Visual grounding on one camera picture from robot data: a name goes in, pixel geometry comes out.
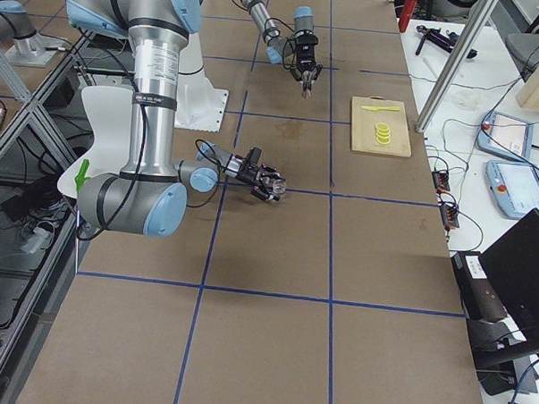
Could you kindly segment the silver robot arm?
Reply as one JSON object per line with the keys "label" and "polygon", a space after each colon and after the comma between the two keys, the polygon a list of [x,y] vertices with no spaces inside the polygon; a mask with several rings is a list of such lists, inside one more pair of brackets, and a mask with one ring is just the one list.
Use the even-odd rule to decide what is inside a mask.
{"label": "silver robot arm", "polygon": [[318,37],[314,32],[314,13],[311,7],[299,6],[293,27],[270,15],[263,0],[240,0],[240,6],[257,25],[266,46],[268,60],[281,64],[301,86],[302,96],[312,95],[323,65],[316,61]]}
{"label": "silver robot arm", "polygon": [[65,0],[79,29],[127,39],[134,57],[129,156],[117,173],[89,176],[77,207],[99,232],[166,237],[184,217],[188,188],[212,189],[221,174],[250,187],[262,201],[280,199],[281,175],[259,162],[260,149],[230,154],[198,141],[197,162],[172,162],[179,57],[201,25],[199,0]]}

